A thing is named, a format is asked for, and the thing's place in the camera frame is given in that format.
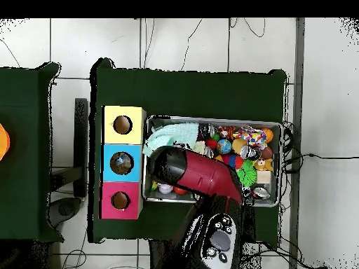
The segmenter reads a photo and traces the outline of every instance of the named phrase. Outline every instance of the pink box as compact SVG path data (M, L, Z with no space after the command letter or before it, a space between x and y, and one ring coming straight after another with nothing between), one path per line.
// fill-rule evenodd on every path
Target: pink box
M142 209L141 183L104 181L102 185L102 201L100 219L136 220ZM125 209L117 209L112 204L112 197L123 192L129 199Z

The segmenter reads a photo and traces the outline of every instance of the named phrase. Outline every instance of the green spiky ball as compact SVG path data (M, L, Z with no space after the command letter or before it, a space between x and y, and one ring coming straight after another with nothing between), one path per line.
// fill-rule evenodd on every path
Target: green spiky ball
M257 180L257 171L251 160L245 160L240 169L236 170L240 182L244 186L251 186Z

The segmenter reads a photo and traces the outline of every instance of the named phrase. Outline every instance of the blue box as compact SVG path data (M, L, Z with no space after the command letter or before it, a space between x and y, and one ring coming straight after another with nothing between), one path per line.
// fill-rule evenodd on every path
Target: blue box
M104 145L104 172L103 181L141 181L142 173L142 146L127 144ZM115 153L127 153L133 159L133 168L127 174L117 174L110 167L110 160Z

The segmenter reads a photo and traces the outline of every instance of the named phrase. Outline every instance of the cube box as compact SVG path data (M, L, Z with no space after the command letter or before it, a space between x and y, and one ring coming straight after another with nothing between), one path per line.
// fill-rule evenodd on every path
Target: cube box
M134 106L103 106L102 117L99 218L138 219L142 209L142 143L146 112Z

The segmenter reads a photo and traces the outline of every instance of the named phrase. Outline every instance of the green tablecloth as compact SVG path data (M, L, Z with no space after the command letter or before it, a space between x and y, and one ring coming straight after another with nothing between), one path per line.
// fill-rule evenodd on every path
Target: green tablecloth
M0 239L60 241L46 220L50 190L49 85L59 65L0 68L0 123L11 145L0 161Z
M170 239L190 205L144 202L138 220L98 219L100 180L101 106L140 106L147 115L190 116L282 123L285 72L270 74L199 73L113 69L99 59L91 70L89 231L95 242L102 238ZM257 240L277 246L278 207L256 207Z

